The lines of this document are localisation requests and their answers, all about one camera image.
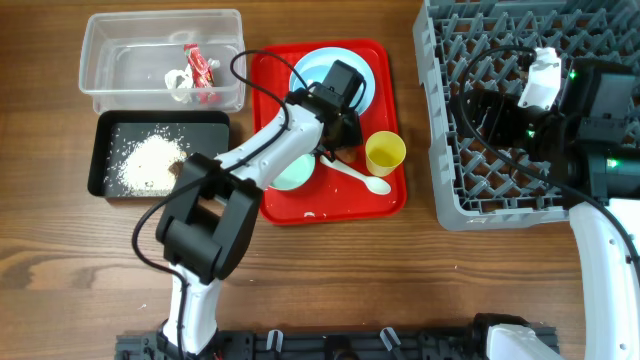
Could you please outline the light blue bowl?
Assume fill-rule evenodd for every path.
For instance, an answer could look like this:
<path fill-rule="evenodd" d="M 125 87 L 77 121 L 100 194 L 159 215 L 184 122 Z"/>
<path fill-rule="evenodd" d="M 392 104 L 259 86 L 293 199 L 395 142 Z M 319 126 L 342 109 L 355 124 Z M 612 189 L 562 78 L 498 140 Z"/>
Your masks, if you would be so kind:
<path fill-rule="evenodd" d="M 300 72 L 306 81 L 309 91 L 327 90 L 335 95 L 345 107 L 363 114 L 368 110 L 374 98 L 373 73 L 351 66 L 343 61 L 336 61 L 331 67 L 315 66 Z"/>

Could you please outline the yellow plastic cup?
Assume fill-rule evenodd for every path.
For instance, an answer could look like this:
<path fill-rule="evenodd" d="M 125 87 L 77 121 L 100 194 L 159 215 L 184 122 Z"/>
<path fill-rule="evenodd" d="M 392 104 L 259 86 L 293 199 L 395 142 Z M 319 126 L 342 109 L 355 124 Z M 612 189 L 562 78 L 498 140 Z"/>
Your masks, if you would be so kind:
<path fill-rule="evenodd" d="M 405 159 L 403 139 L 391 131 L 378 131 L 365 143 L 366 167 L 377 177 L 391 174 Z"/>

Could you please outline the mint green bowl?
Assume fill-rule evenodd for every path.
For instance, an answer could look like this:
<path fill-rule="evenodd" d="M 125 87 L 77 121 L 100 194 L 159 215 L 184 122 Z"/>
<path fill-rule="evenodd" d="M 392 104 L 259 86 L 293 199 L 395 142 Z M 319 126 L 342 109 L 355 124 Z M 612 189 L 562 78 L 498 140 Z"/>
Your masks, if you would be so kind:
<path fill-rule="evenodd" d="M 316 159 L 313 155 L 300 156 L 273 180 L 270 187 L 279 191 L 297 189 L 311 178 L 315 165 Z"/>

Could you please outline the red snack wrapper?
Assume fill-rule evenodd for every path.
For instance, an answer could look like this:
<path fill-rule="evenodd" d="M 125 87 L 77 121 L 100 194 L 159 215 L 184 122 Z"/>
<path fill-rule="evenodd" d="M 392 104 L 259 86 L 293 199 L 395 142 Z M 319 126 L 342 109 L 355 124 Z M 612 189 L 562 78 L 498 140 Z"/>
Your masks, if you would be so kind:
<path fill-rule="evenodd" d="M 200 104 L 213 104 L 219 96 L 213 90 L 215 87 L 214 70 L 220 67 L 220 61 L 212 58 L 205 59 L 197 44 L 186 44 L 184 52 L 191 69 L 194 87 L 202 89 L 198 93 Z"/>

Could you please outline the white tissue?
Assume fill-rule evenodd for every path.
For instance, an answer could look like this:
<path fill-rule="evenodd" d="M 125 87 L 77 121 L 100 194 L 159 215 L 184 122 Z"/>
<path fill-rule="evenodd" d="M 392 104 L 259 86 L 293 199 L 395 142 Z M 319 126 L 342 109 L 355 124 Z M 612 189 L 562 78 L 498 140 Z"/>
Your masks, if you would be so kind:
<path fill-rule="evenodd" d="M 164 81 L 166 88 L 175 101 L 183 104 L 193 101 L 194 95 L 190 92 L 190 89 L 195 88 L 196 85 L 190 65 L 187 65 L 184 70 L 170 70 L 164 75 Z"/>

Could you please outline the brown food lump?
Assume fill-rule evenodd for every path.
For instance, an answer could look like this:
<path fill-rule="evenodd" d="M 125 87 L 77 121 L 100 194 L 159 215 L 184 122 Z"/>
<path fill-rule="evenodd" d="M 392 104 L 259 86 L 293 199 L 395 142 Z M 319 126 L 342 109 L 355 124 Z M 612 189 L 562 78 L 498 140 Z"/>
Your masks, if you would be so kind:
<path fill-rule="evenodd" d="M 178 178 L 183 170 L 184 167 L 184 162 L 183 161 L 176 161 L 173 164 L 171 164 L 168 168 L 168 171 L 175 177 Z"/>

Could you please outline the white rice pile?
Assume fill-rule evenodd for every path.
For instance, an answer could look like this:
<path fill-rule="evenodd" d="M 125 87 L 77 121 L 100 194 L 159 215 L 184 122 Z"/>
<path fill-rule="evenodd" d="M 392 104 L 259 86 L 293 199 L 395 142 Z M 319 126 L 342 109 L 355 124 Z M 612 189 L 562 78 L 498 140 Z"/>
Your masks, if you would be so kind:
<path fill-rule="evenodd" d="M 177 124 L 120 124 L 106 156 L 105 197 L 163 197 L 174 187 L 168 168 L 192 153 L 186 128 Z"/>

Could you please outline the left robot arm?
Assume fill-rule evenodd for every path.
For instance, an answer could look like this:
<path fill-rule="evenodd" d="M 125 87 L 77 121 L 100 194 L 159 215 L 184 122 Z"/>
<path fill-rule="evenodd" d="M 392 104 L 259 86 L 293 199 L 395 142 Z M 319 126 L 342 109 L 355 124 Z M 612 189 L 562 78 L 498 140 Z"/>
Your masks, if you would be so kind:
<path fill-rule="evenodd" d="M 332 160 L 362 142 L 352 102 L 366 81 L 336 60 L 325 78 L 279 99 L 275 117 L 244 144 L 210 159 L 190 156 L 159 207 L 156 238 L 174 280 L 170 316 L 158 335 L 173 359 L 208 353 L 217 333 L 221 282 L 251 240 L 264 191 L 295 160 Z"/>

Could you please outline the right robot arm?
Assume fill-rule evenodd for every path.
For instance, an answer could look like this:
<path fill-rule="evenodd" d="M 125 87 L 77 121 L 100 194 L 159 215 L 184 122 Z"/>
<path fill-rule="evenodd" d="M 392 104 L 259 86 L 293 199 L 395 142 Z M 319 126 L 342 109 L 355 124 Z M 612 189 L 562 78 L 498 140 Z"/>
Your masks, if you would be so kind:
<path fill-rule="evenodd" d="M 550 168 L 541 181 L 560 189 L 578 247 L 588 359 L 639 356 L 639 152 L 626 147 L 635 76 L 626 65 L 577 58 L 561 78 L 557 57 L 530 52 L 521 96 L 459 89 L 450 100 L 459 134 L 502 153 L 519 148 Z"/>

